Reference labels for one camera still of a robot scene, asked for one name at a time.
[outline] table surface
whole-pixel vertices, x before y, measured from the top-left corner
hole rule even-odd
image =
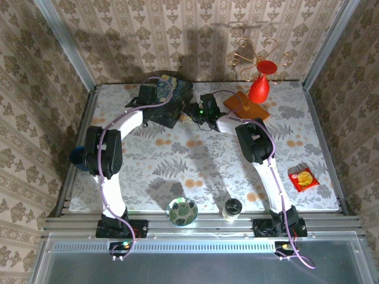
[[[249,82],[194,83],[192,101],[221,89],[247,90]],[[92,125],[105,126],[138,95],[139,85],[102,85]],[[229,93],[215,95],[221,111]],[[265,124],[274,137],[278,171],[298,211],[337,211],[339,205],[319,139],[299,82],[271,84],[264,104],[271,116]],[[288,173],[308,166],[319,186],[298,193]],[[257,171],[242,155],[237,137],[202,131],[186,115],[173,129],[149,122],[123,140],[120,171],[123,199],[129,210],[161,211],[180,196],[192,198],[202,212],[215,212],[230,198],[243,211],[268,211],[265,189]],[[78,170],[73,181],[70,211],[101,210],[99,186],[88,172]]]

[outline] beige patterned wall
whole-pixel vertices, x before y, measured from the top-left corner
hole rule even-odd
[[[342,0],[52,0],[97,84],[140,82],[157,70],[189,80],[235,80],[226,57],[253,40],[269,57],[294,56],[286,79],[302,79]]]
[[[86,90],[33,1],[0,2],[0,283],[26,283]]]
[[[311,88],[351,210],[379,266],[379,3],[361,0]]]

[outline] red vase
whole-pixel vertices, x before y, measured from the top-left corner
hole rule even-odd
[[[267,100],[269,92],[270,84],[266,78],[266,75],[263,74],[262,77],[259,77],[253,85],[251,85],[249,90],[249,99],[256,104],[262,104]]]
[[[262,104],[267,100],[268,93],[270,92],[270,84],[266,75],[274,74],[278,70],[278,67],[272,61],[262,60],[257,64],[256,68],[263,76],[259,77],[251,85],[249,99],[256,104]]]

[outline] transparent acrylic sheet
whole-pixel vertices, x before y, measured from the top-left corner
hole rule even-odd
[[[112,262],[107,251],[55,251],[58,241],[104,244],[108,240],[85,235],[53,233],[42,247],[36,280],[32,283],[376,283],[377,271],[365,240],[355,232],[309,232],[301,240],[301,253],[317,265],[304,267],[299,260],[279,261],[272,253],[132,253],[123,262]],[[155,244],[165,240],[140,240]],[[196,237],[188,244],[204,241]],[[225,244],[241,240],[223,240]],[[254,243],[262,239],[249,239]],[[178,236],[168,244],[183,242]],[[209,243],[220,243],[209,240]]]

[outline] gold wire decoration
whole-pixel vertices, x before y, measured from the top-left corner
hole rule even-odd
[[[251,81],[255,81],[257,80],[258,77],[260,77],[261,73],[258,72],[258,74],[256,73],[244,73],[245,71],[251,69],[251,68],[254,68],[257,66],[257,64],[262,61],[262,60],[266,60],[267,57],[269,57],[277,48],[279,48],[280,44],[279,42],[274,39],[274,38],[266,38],[264,41],[263,41],[263,45],[265,46],[269,46],[270,44],[272,43],[275,43],[275,46],[273,49],[271,49],[271,51],[265,56],[260,56],[258,55],[256,52],[255,52],[255,49],[254,49],[254,44],[252,42],[251,39],[249,38],[241,38],[239,41],[238,41],[238,45],[241,49],[246,49],[248,47],[248,44],[251,45],[251,50],[252,53],[253,53],[253,57],[252,58],[247,58],[245,56],[242,56],[241,54],[237,53],[237,52],[234,52],[233,54],[229,55],[227,57],[227,62],[229,64],[231,64],[232,66],[236,66],[240,63],[240,59],[244,59],[248,62],[251,62],[251,66],[248,66],[244,69],[242,69],[240,72],[239,72],[239,76],[242,80],[245,80],[247,82],[251,82]],[[294,57],[286,52],[282,55],[282,59],[284,59],[286,62],[285,63],[282,63],[281,66],[283,67],[287,67],[287,66],[291,66],[291,64],[293,63],[294,61]],[[274,76],[274,80],[270,79],[268,76],[267,79],[274,83],[274,84],[280,84],[281,82],[283,82],[284,80],[284,74],[282,72],[277,72],[275,74],[273,74]]]

